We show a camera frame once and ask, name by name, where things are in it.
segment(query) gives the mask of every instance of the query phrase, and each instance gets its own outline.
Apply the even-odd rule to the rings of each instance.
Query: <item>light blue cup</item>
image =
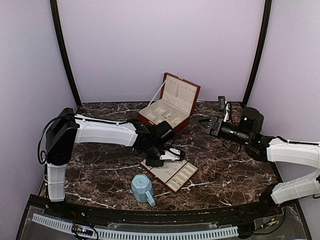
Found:
[[[152,183],[145,174],[136,175],[131,183],[134,198],[140,203],[148,202],[151,206],[155,206],[156,202],[153,198],[154,190]]]

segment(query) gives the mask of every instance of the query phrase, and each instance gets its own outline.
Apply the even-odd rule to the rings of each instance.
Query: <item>white wall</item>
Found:
[[[262,133],[290,140],[320,136],[320,1],[273,1],[264,51],[249,101],[264,115]],[[284,181],[314,171],[278,164]],[[319,239],[320,200],[300,201],[312,239]]]
[[[40,133],[76,104],[49,0],[1,1],[0,32],[0,238],[15,239],[29,195],[42,182]]]
[[[169,72],[241,101],[264,0],[59,0],[81,100],[150,101]]]

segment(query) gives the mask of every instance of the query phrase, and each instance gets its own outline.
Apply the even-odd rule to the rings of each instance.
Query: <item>ventilation grille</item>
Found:
[[[32,221],[43,226],[72,234],[72,223],[50,218],[34,213]],[[125,232],[114,231],[95,227],[99,234],[100,240],[215,240],[237,237],[238,227],[228,227],[223,229],[194,231],[194,232],[181,232],[181,233],[144,233],[144,232]]]

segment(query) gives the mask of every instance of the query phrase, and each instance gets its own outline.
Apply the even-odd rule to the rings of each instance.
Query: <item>open lid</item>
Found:
[[[200,86],[168,72],[163,77],[164,86],[160,99],[163,99],[190,116],[194,113]]]

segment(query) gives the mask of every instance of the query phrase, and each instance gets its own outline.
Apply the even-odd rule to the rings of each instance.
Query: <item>mug handle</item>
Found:
[[[146,195],[146,197],[147,197],[148,203],[149,203],[152,207],[155,206],[155,205],[156,205],[156,202],[155,202],[154,198],[151,196],[151,193],[150,193],[149,191],[146,191],[146,192],[145,192],[145,195]]]

